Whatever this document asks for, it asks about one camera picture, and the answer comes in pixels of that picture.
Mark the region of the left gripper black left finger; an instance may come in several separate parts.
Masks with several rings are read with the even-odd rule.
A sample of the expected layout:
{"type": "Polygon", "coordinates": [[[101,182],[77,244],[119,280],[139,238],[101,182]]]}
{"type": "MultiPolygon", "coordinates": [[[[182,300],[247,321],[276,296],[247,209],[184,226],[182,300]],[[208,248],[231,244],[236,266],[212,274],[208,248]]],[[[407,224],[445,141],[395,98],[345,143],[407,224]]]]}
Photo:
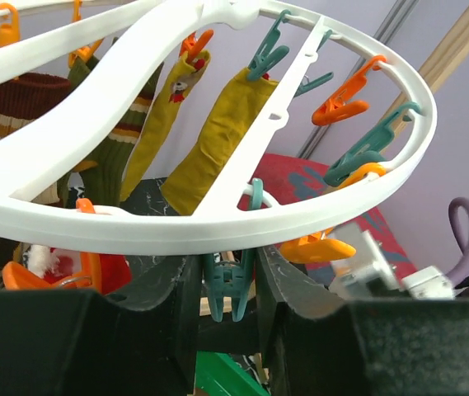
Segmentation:
{"type": "Polygon", "coordinates": [[[110,295],[0,290],[0,395],[187,395],[201,267],[166,257],[110,295]]]}

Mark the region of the red white striped sock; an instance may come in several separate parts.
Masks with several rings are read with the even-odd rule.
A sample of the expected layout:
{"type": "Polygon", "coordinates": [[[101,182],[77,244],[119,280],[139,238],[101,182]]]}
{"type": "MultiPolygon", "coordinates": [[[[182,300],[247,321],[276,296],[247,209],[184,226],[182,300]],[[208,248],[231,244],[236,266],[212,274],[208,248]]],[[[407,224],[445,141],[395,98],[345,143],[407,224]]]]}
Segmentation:
{"type": "MultiPolygon", "coordinates": [[[[129,263],[122,255],[98,254],[101,264],[101,293],[107,295],[132,280],[129,263]]],[[[49,283],[62,281],[82,269],[80,252],[31,245],[22,255],[22,264],[49,283]]]]}

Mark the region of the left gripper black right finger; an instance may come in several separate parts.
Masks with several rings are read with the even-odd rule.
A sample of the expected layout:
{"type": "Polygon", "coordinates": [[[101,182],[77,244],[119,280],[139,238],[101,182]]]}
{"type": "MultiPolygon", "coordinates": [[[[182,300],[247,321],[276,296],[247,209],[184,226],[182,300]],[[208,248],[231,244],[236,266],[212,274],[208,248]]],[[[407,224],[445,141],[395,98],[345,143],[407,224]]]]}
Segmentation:
{"type": "Polygon", "coordinates": [[[274,395],[469,395],[469,299],[344,300],[272,246],[256,289],[274,395]]]}

